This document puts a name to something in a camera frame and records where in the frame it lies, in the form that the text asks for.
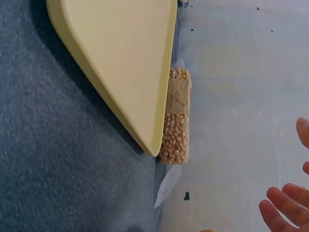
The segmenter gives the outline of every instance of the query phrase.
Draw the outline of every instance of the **yellow plastic tray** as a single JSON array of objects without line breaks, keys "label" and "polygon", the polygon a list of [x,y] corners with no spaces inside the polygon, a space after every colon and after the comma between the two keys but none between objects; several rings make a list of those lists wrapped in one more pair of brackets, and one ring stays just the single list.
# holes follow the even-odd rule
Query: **yellow plastic tray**
[{"label": "yellow plastic tray", "polygon": [[91,84],[141,148],[161,146],[176,0],[46,0]]}]

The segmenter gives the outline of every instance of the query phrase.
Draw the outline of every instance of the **finger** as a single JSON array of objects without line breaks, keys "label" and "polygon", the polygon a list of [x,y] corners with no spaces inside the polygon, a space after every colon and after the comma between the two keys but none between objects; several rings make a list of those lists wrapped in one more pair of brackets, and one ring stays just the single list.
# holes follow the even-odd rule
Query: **finger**
[{"label": "finger", "polygon": [[309,209],[309,190],[295,184],[289,183],[283,186],[282,192],[292,200]]},{"label": "finger", "polygon": [[307,119],[300,117],[296,122],[296,130],[301,143],[309,148],[309,122]]},{"label": "finger", "polygon": [[264,222],[272,232],[296,232],[296,228],[287,223],[268,200],[261,201],[259,208]]},{"label": "finger", "polygon": [[268,189],[267,197],[296,226],[301,227],[309,222],[309,211],[276,187]]},{"label": "finger", "polygon": [[303,170],[309,175],[309,161],[305,162],[303,165]]}]

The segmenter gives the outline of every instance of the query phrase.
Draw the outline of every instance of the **clear plastic wrapper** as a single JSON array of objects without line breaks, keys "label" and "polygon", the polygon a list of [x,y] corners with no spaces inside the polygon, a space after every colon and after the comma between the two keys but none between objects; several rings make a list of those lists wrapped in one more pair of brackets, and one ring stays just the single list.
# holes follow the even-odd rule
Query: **clear plastic wrapper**
[{"label": "clear plastic wrapper", "polygon": [[171,69],[164,131],[159,156],[166,164],[186,163],[189,159],[191,77],[188,70]]}]

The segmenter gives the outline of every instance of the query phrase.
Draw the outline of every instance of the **fingernail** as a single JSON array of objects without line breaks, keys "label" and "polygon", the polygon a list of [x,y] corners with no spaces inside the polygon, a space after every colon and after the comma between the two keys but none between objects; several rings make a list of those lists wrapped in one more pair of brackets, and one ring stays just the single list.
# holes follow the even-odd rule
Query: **fingernail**
[{"label": "fingernail", "polygon": [[304,117],[300,117],[296,123],[297,125],[302,127],[302,126],[307,126],[309,124],[309,121],[305,119]]}]

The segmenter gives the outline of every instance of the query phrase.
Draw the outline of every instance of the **floor stain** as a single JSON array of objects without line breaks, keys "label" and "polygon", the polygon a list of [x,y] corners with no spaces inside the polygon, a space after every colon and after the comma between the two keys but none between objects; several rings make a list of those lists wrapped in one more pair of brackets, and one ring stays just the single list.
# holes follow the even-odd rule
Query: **floor stain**
[{"label": "floor stain", "polygon": [[184,200],[185,200],[185,201],[190,200],[190,194],[189,194],[189,192],[185,192]]}]

